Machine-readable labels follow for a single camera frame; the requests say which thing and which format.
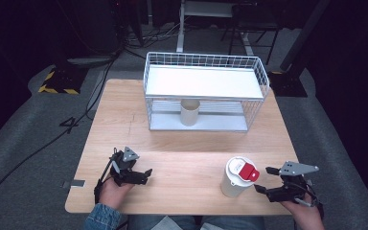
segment white cup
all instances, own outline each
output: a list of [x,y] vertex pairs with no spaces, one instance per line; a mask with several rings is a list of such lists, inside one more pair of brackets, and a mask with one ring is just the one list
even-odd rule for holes
[[199,100],[197,99],[183,99],[181,100],[181,123],[190,127],[196,124],[198,119]]
[[250,188],[260,173],[253,162],[242,156],[232,157],[225,167],[220,189],[229,197],[236,197]]

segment red lid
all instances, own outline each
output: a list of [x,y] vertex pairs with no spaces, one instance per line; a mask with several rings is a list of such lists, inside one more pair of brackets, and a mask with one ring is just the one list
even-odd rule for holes
[[239,176],[243,180],[251,180],[255,182],[259,178],[259,171],[255,169],[255,167],[252,164],[249,164],[245,162],[243,168],[241,168],[241,171],[239,172]]

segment chair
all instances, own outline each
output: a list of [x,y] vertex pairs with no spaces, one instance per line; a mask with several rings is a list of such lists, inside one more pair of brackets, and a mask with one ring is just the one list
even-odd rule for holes
[[[258,39],[254,42],[254,47],[270,47],[268,52],[268,62],[271,57],[271,53],[276,42],[277,34],[279,33],[280,27],[276,22],[276,18],[272,13],[269,5],[263,2],[253,3],[239,3],[232,7],[232,19],[230,27],[232,29],[231,42],[229,45],[229,56],[232,53],[232,47],[234,46],[234,37],[236,33],[247,35],[248,33],[261,33]],[[226,28],[221,40],[224,39],[229,28]],[[275,32],[271,45],[260,45],[257,44],[260,39],[265,35],[266,32]]]

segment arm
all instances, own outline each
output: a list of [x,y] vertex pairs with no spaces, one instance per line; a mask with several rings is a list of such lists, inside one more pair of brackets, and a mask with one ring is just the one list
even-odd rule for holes
[[84,229],[116,229],[121,219],[117,211],[133,184],[119,187],[113,179],[107,179],[102,186],[99,203],[85,220]]
[[[305,195],[304,200],[311,203],[311,197]],[[301,204],[296,204],[291,201],[280,202],[287,208],[294,217],[297,224],[304,230],[324,230],[321,215],[317,207],[307,207]]]

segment human hand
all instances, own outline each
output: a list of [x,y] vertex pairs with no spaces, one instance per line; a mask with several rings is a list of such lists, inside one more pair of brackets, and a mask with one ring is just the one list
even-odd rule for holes
[[99,202],[117,210],[124,201],[127,193],[133,187],[134,184],[122,184],[122,186],[119,187],[112,178],[109,178],[101,188]]
[[[311,196],[305,194],[304,201],[311,203]],[[308,207],[291,201],[280,202],[294,217],[297,224],[304,230],[324,230],[321,215],[316,206]]]

